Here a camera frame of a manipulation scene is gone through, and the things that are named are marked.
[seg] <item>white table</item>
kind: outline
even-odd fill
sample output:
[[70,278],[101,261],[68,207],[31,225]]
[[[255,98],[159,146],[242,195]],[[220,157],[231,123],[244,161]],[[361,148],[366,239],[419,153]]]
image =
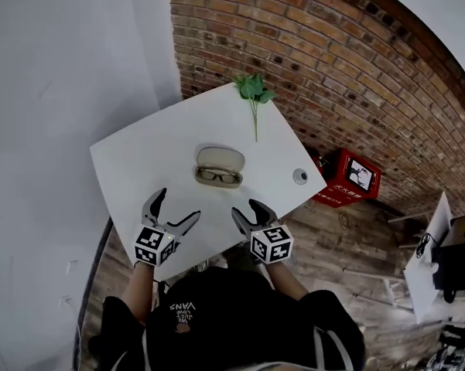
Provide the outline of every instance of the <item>white table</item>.
[[[244,154],[244,181],[238,189],[201,185],[193,176],[197,152],[222,145]],[[251,108],[232,83],[146,117],[91,147],[97,178],[118,234],[134,262],[132,237],[145,201],[167,187],[159,221],[179,222],[195,210],[200,221],[179,250],[156,268],[162,281],[221,253],[244,239],[231,218],[239,208],[254,221],[250,198],[280,218],[326,186],[296,134],[270,101],[258,107],[258,143]],[[292,174],[302,168],[308,182]]]
[[[451,219],[452,213],[449,202],[446,193],[442,192],[439,204],[426,228],[426,232],[432,235],[436,241],[441,240],[443,235],[450,230]],[[404,276],[417,323],[421,323],[439,293],[433,284],[433,273],[429,267],[432,262],[432,248],[435,245],[435,242],[430,240],[420,258],[416,258],[416,253],[413,253],[404,269]]]

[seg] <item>wooden floor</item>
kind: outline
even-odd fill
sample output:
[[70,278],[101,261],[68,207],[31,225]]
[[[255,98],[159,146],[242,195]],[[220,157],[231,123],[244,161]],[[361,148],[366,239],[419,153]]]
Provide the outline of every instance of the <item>wooden floor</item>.
[[[354,320],[364,326],[368,348],[368,370],[406,369],[439,347],[438,335],[444,322],[465,322],[465,301],[446,304],[437,298],[421,325],[413,315],[370,304],[355,294],[386,300],[381,281],[345,274],[343,268],[400,274],[412,250],[399,250],[409,243],[404,223],[389,225],[388,217],[367,203],[332,209],[309,201],[294,210],[286,221],[295,237],[292,270],[310,290],[329,289],[344,304]],[[120,295],[132,271],[128,257],[112,230],[101,257],[81,332],[82,370],[96,368],[87,351],[87,340],[98,334],[102,302],[107,295]],[[396,291],[405,292],[402,288]],[[408,299],[401,305],[410,306]]]

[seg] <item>red box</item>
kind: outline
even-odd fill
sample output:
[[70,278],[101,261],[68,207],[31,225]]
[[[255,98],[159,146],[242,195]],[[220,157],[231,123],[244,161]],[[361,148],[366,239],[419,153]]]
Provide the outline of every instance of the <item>red box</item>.
[[381,170],[345,148],[329,155],[324,165],[319,157],[313,161],[327,187],[312,199],[337,208],[378,196]]

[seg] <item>green plant sprig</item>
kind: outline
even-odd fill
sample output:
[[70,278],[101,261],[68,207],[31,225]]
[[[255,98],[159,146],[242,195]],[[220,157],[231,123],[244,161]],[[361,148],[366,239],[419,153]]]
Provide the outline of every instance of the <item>green plant sprig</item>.
[[267,90],[263,86],[263,79],[260,74],[238,77],[234,79],[234,82],[241,97],[249,100],[255,123],[255,140],[258,142],[258,104],[265,104],[277,95],[273,90]]

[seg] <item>forearm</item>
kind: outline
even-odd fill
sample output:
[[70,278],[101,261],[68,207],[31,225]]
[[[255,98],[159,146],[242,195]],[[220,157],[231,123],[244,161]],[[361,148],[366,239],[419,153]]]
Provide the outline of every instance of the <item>forearm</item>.
[[145,263],[137,263],[132,272],[129,286],[122,295],[122,301],[131,310],[132,314],[142,323],[152,308],[153,273],[154,267]]
[[265,268],[272,280],[273,287],[281,293],[300,300],[308,291],[299,283],[296,277],[289,269],[280,261],[274,264],[266,264]]

